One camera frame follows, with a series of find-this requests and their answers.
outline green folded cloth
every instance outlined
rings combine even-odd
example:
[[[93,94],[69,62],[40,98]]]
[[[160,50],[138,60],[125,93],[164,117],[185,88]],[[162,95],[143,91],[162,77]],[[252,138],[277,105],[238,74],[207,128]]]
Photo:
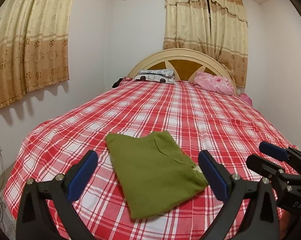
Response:
[[[208,185],[167,131],[143,138],[108,134],[106,143],[132,219],[159,215]]]

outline patterned pillow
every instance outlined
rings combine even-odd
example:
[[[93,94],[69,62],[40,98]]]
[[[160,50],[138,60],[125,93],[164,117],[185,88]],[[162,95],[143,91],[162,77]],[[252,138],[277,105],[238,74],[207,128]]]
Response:
[[[159,69],[159,70],[140,70],[138,71],[139,75],[142,74],[155,74],[161,75],[168,78],[175,78],[174,70],[172,69]]]
[[[141,74],[137,75],[134,80],[141,80],[141,81],[155,81],[160,83],[167,83],[167,84],[175,84],[174,78],[169,78],[161,75],[155,74]]]
[[[196,88],[231,96],[234,92],[230,81],[225,77],[213,76],[209,73],[197,72],[194,78]]]

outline bed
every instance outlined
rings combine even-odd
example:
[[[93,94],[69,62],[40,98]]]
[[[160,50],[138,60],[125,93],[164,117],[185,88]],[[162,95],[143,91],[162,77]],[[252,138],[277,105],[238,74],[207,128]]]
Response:
[[[292,146],[257,110],[236,96],[233,82],[233,96],[193,87],[189,81],[196,71],[230,79],[222,65],[200,52],[170,49],[156,53],[134,67],[128,78],[141,69],[164,68],[172,68],[179,82],[171,85],[124,79],[118,88],[36,127],[23,141],[5,187],[4,198],[12,215],[17,217],[27,179],[46,181],[66,173],[91,149],[98,153],[99,164],[73,207],[97,239],[197,240],[223,205],[210,187],[157,217],[131,220],[106,148],[108,133],[142,137],[167,130],[195,162],[199,151],[207,149],[230,173],[257,181],[260,176],[247,169],[245,161],[253,153],[265,157],[258,151],[259,143],[266,140],[281,147]],[[247,204],[243,202],[227,238],[236,234]],[[60,234],[68,238],[52,202],[48,205]]]

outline metal screw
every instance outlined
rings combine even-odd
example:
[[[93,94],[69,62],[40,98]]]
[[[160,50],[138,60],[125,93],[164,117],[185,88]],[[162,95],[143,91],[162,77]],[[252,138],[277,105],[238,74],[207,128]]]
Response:
[[[268,178],[262,178],[262,182],[264,184],[268,184],[270,182],[270,180]]]
[[[62,181],[63,178],[64,178],[64,174],[58,174],[58,175],[56,175],[55,180]]]
[[[28,179],[27,182],[26,182],[28,185],[31,185],[34,183],[34,179]]]
[[[234,173],[234,174],[232,175],[232,178],[233,178],[234,180],[240,180],[240,179],[241,179],[241,176],[239,176],[238,174]]]

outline blue gripper pad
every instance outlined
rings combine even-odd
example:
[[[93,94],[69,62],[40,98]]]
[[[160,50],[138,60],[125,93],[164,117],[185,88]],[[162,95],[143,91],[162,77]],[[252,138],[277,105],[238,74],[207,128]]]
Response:
[[[261,142],[259,144],[259,151],[281,162],[286,162],[289,159],[289,154],[287,153],[286,149],[268,142]]]
[[[78,164],[75,164],[66,173],[70,180],[66,182],[67,199],[70,202],[77,201],[94,173],[98,163],[98,155],[94,151],[88,151]]]
[[[199,153],[198,163],[215,197],[224,203],[227,202],[232,186],[229,172],[223,165],[218,164],[208,151]]]

